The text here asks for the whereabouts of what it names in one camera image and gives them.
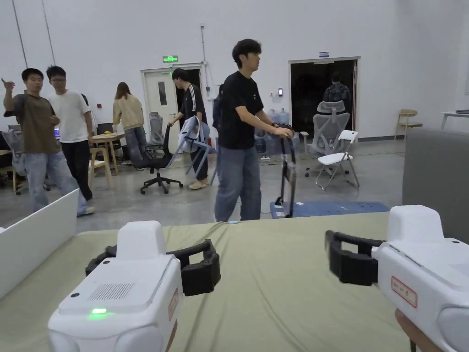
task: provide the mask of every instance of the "beige sweater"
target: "beige sweater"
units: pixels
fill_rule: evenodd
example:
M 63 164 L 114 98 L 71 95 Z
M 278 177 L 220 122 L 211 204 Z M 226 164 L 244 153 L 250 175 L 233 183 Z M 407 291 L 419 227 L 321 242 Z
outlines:
M 122 123 L 125 130 L 143 126 L 145 123 L 142 104 L 133 95 L 127 95 L 114 101 L 113 124 L 117 126 Z

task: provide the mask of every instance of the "red label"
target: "red label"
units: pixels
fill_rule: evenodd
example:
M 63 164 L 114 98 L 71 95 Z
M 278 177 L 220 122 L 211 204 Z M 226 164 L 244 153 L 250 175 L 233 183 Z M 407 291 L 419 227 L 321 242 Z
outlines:
M 169 306 L 168 306 L 169 321 L 171 321 L 171 319 L 173 318 L 173 314 L 174 314 L 174 311 L 176 310 L 178 302 L 179 302 L 179 292 L 176 289 L 176 291 L 174 291 L 173 298 L 171 298 L 171 302 L 169 302 Z
M 417 293 L 407 285 L 403 284 L 402 281 L 396 279 L 394 276 L 391 277 L 391 288 L 399 296 L 404 298 L 414 308 L 417 308 Z

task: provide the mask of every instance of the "hand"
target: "hand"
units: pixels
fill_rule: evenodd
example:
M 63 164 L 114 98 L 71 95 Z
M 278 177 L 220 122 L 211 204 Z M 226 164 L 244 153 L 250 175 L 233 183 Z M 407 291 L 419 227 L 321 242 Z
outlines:
M 168 342 L 168 346 L 166 347 L 166 352 L 169 351 L 169 348 L 171 347 L 171 344 L 173 343 L 174 336 L 176 335 L 176 330 L 177 330 L 177 320 L 174 323 L 173 331 L 171 332 L 171 336 L 169 337 L 169 342 Z
M 3 82 L 3 85 L 5 86 L 5 89 L 7 90 L 7 93 L 12 93 L 13 92 L 13 88 L 15 87 L 15 83 L 14 82 L 5 82 L 5 80 L 2 78 L 1 81 Z
M 52 115 L 51 116 L 51 122 L 54 126 L 57 126 L 60 123 L 60 119 L 57 116 Z
M 436 346 L 413 322 L 411 322 L 401 311 L 396 310 L 396 320 L 402 330 L 409 336 L 422 352 L 443 352 Z
M 282 128 L 282 127 L 276 128 L 273 134 L 276 136 L 280 136 L 280 137 L 290 137 L 290 138 L 293 137 L 292 130 L 288 128 Z
M 90 148 L 94 148 L 93 136 L 88 136 L 88 145 L 90 146 Z

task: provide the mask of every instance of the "green fabric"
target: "green fabric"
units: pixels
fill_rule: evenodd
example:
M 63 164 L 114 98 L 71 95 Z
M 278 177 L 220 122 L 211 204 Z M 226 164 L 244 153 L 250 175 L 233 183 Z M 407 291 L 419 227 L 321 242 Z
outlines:
M 338 282 L 324 232 L 384 239 L 388 213 L 165 228 L 167 249 L 212 239 L 215 292 L 185 298 L 172 352 L 407 352 L 394 307 L 374 287 Z M 73 238 L 0 301 L 0 351 L 49 352 L 47 321 L 117 231 Z

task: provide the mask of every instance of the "pipe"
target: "pipe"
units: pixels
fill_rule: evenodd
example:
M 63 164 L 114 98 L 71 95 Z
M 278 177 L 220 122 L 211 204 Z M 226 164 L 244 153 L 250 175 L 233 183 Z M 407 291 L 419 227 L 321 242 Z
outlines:
M 21 49 L 23 50 L 24 63 L 26 64 L 26 68 L 28 68 L 28 61 L 26 60 L 26 53 L 24 51 L 23 37 L 21 36 L 20 24 L 18 22 L 18 15 L 16 14 L 15 0 L 11 0 L 11 3 L 13 4 L 13 12 L 15 13 L 16 26 L 18 27 L 18 34 L 20 36 L 20 43 L 21 43 Z
M 204 41 L 204 25 L 200 25 L 200 33 L 202 35 L 202 52 L 204 54 L 204 71 L 205 71 L 205 89 L 207 90 L 207 95 L 210 93 L 210 86 L 208 85 L 208 76 L 207 76 L 207 60 L 205 58 L 205 41 Z
M 52 48 L 51 32 L 49 31 L 49 22 L 47 22 L 47 16 L 45 14 L 44 0 L 41 0 L 41 2 L 42 2 L 42 12 L 44 13 L 45 26 L 47 27 L 47 35 L 49 37 L 49 44 L 51 45 L 52 61 L 54 62 L 54 66 L 55 66 L 55 55 L 54 55 L 54 49 Z

